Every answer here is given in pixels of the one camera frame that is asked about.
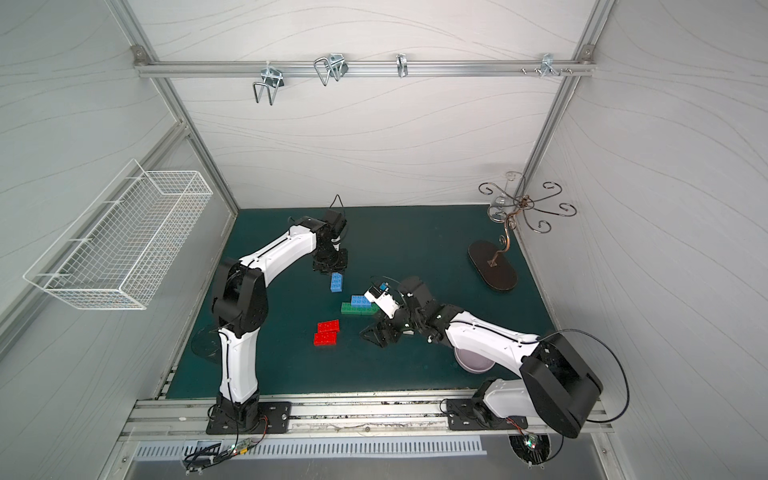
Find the small blue lego brick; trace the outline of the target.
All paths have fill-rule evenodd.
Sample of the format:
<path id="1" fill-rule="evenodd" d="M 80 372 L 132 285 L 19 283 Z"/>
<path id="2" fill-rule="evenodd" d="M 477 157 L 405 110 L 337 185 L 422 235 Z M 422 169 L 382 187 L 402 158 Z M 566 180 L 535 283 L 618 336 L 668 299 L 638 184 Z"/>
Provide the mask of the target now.
<path id="1" fill-rule="evenodd" d="M 331 274 L 330 291 L 332 293 L 341 293 L 343 290 L 343 275 L 340 272 Z"/>

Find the long blue lego brick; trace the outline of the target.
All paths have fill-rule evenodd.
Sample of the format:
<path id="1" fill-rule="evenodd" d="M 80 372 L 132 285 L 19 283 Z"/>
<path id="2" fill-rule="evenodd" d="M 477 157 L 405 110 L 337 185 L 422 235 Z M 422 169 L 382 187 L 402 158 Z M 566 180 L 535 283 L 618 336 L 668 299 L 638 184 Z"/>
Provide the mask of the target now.
<path id="1" fill-rule="evenodd" d="M 352 295 L 350 305 L 355 308 L 368 308 L 371 302 L 364 295 Z"/>

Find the large green lego brick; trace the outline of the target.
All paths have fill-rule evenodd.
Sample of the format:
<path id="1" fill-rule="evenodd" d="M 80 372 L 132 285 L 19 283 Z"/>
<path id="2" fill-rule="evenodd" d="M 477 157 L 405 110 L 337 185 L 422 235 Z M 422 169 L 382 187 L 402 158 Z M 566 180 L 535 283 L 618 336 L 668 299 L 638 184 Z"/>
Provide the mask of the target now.
<path id="1" fill-rule="evenodd" d="M 358 306 L 353 305 L 350 302 L 343 302 L 340 307 L 340 313 L 342 315 L 350 316 L 373 316 L 379 311 L 379 307 L 375 304 Z"/>

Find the red lego brick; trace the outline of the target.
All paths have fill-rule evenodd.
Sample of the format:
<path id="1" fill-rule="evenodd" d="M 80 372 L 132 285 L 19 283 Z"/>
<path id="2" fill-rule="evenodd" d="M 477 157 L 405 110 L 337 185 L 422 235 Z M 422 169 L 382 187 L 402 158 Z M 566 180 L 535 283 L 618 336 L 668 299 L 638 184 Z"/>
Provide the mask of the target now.
<path id="1" fill-rule="evenodd" d="M 317 324 L 318 333 L 337 333 L 340 331 L 340 322 L 338 319 L 324 321 Z"/>
<path id="2" fill-rule="evenodd" d="M 337 344 L 338 333 L 335 331 L 317 332 L 314 334 L 313 344 L 315 346 L 333 346 Z"/>

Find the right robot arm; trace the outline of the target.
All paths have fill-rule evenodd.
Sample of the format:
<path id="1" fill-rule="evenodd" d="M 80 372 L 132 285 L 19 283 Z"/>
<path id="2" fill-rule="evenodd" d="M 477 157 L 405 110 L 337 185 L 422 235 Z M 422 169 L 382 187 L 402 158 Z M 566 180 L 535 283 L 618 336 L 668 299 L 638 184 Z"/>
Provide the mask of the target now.
<path id="1" fill-rule="evenodd" d="M 404 335 L 419 334 L 517 376 L 491 380 L 475 392 L 475 418 L 486 428 L 508 417 L 534 416 L 575 439 L 602 394 L 597 374 L 561 332 L 541 337 L 484 321 L 438 301 L 415 276 L 395 289 L 373 285 L 364 297 L 379 308 L 375 322 L 361 332 L 370 343 L 384 348 Z"/>

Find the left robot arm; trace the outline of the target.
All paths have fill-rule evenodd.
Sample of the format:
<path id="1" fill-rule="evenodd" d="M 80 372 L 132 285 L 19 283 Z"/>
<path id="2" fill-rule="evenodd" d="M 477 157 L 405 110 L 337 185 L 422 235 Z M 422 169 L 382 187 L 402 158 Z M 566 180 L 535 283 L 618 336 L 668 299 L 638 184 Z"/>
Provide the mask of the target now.
<path id="1" fill-rule="evenodd" d="M 343 212 L 328 209 L 320 219 L 304 216 L 275 240 L 217 267 L 211 311 L 221 346 L 222 378 L 214 418 L 251 430 L 259 419 L 257 343 L 268 316 L 267 288 L 279 274 L 310 255 L 322 274 L 341 273 L 348 252 L 341 246 Z"/>

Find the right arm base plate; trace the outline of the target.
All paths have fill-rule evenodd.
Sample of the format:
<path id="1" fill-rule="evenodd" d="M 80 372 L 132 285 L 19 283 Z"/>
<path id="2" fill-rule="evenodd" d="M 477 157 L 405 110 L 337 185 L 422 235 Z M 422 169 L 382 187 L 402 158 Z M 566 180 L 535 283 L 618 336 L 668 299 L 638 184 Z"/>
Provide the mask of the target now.
<path id="1" fill-rule="evenodd" d="M 526 430 L 525 416 L 497 417 L 488 408 L 471 399 L 444 399 L 440 411 L 450 431 Z"/>

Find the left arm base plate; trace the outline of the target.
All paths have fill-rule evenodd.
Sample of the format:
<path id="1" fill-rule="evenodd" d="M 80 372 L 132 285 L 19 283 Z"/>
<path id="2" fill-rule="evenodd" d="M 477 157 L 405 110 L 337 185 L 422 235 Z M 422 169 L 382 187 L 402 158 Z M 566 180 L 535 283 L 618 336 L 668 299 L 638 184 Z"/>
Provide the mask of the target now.
<path id="1" fill-rule="evenodd" d="M 208 411 L 208 435 L 284 434 L 292 404 L 290 402 L 250 402 L 238 404 L 221 398 Z"/>

